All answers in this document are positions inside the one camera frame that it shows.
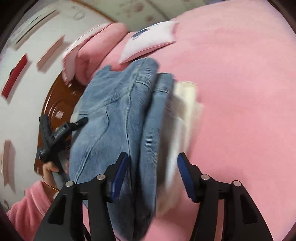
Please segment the pink sleeve forearm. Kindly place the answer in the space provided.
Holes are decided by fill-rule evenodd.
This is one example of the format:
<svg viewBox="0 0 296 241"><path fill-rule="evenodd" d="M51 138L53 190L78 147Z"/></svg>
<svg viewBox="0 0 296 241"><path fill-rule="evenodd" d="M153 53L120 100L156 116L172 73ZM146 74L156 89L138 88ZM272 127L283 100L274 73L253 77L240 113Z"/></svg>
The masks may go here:
<svg viewBox="0 0 296 241"><path fill-rule="evenodd" d="M37 229L52 204L57 188L38 181L25 191L21 201L6 213L23 240L33 240Z"/></svg>

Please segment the person left hand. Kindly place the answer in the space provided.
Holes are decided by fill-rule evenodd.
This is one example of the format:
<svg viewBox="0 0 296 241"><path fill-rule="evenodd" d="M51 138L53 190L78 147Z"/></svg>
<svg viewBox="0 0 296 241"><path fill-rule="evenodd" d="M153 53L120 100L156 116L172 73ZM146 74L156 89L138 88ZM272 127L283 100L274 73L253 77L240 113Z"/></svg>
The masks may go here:
<svg viewBox="0 0 296 241"><path fill-rule="evenodd" d="M43 170L43 189L48 196L49 200L52 202L54 197L59 192L59 188L54 180L53 173L58 173L59 168L53 162L44 163L42 166Z"/></svg>

